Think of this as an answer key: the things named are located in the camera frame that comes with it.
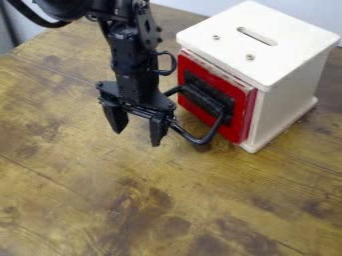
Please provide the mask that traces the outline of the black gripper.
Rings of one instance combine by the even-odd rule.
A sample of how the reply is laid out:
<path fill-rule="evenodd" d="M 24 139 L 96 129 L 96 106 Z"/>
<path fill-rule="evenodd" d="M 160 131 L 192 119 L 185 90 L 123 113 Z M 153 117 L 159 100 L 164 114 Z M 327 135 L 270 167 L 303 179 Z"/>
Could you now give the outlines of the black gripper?
<path fill-rule="evenodd" d="M 175 103 L 159 90 L 159 77 L 176 69 L 176 59 L 168 51 L 147 49 L 135 30 L 121 29 L 108 34 L 115 82 L 100 82 L 100 102 L 115 133 L 128 124 L 128 113 L 139 110 L 145 118 L 153 114 L 172 116 Z M 165 117 L 149 120 L 151 145 L 157 147 L 168 133 Z"/>

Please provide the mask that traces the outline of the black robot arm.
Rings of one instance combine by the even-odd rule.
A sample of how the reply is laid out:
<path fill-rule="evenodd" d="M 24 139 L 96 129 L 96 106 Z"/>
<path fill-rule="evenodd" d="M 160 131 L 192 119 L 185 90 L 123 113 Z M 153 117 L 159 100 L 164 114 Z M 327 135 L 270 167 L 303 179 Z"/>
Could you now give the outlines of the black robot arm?
<path fill-rule="evenodd" d="M 87 18 L 96 22 L 111 49 L 113 81 L 96 84 L 99 102 L 115 133 L 128 124 L 128 116 L 149 120 L 149 138 L 160 145 L 173 117 L 175 103 L 159 90 L 159 78 L 169 72 L 159 68 L 156 50 L 161 28 L 156 25 L 149 0 L 33 0 L 53 19 L 47 21 L 22 0 L 6 0 L 21 15 L 45 28 L 60 28 Z"/>

